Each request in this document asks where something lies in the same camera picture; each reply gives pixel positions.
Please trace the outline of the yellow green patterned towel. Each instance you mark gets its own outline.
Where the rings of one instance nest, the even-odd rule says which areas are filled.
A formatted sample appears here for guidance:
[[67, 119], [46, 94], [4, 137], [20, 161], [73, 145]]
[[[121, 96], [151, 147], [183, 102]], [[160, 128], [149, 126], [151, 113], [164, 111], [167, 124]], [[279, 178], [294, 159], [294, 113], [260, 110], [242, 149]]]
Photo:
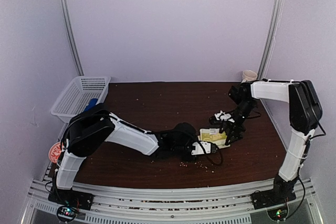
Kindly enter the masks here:
[[225, 145], [227, 135], [225, 132], [220, 133], [219, 129], [200, 129], [198, 139], [204, 142], [216, 144], [220, 149], [228, 148], [230, 145]]

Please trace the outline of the blue towel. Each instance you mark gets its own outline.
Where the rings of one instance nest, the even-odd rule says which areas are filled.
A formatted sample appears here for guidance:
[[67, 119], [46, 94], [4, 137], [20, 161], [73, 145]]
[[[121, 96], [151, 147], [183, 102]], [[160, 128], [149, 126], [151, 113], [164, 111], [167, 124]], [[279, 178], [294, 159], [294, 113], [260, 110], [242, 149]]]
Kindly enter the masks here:
[[87, 104], [87, 106], [85, 107], [84, 109], [84, 112], [90, 110], [92, 107], [94, 107], [98, 102], [98, 99], [97, 98], [92, 98], [89, 103]]

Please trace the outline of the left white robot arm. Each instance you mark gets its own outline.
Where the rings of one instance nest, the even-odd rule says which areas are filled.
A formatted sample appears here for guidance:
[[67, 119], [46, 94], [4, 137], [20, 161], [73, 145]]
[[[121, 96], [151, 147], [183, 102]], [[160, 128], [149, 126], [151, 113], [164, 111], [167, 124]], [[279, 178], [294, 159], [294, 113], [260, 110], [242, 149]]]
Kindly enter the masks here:
[[74, 116], [60, 140], [60, 156], [53, 177], [53, 192], [64, 205], [76, 197], [72, 189], [82, 162], [104, 142], [119, 144], [151, 156], [159, 151], [181, 152], [189, 156], [205, 154], [195, 129], [180, 123], [165, 131], [139, 128], [108, 111], [99, 103]]

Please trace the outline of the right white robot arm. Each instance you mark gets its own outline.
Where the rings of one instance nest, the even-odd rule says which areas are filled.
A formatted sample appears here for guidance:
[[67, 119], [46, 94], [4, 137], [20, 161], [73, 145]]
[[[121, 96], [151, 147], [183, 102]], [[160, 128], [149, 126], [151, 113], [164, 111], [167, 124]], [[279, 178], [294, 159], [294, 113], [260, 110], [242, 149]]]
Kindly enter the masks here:
[[220, 131], [226, 134], [226, 145], [242, 139], [244, 122], [256, 107], [257, 100], [281, 101], [289, 105], [291, 139], [283, 164], [274, 178], [273, 188], [257, 191], [251, 196], [255, 203], [260, 204], [284, 202], [292, 196], [299, 171], [308, 156], [310, 142], [316, 128], [321, 126], [322, 107], [312, 82], [267, 79], [242, 82], [231, 87], [228, 95], [236, 103], [236, 109], [214, 116], [219, 121]]

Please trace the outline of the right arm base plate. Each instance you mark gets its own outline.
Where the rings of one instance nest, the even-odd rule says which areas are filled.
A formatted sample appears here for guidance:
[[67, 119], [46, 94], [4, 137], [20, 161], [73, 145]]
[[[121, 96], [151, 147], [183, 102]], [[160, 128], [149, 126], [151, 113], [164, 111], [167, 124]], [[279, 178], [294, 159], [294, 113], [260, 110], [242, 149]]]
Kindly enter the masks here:
[[273, 189], [264, 191], [257, 190], [251, 194], [251, 201], [255, 210], [285, 204], [287, 201], [295, 199], [296, 194], [293, 191], [285, 196], [276, 194]]

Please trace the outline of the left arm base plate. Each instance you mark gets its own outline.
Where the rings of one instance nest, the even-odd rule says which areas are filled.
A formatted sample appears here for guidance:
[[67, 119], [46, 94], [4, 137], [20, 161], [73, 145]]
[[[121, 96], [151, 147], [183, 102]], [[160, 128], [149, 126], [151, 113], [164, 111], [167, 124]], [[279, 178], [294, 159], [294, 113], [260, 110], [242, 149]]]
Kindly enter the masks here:
[[90, 210], [94, 195], [74, 190], [55, 189], [48, 195], [48, 200], [71, 208]]

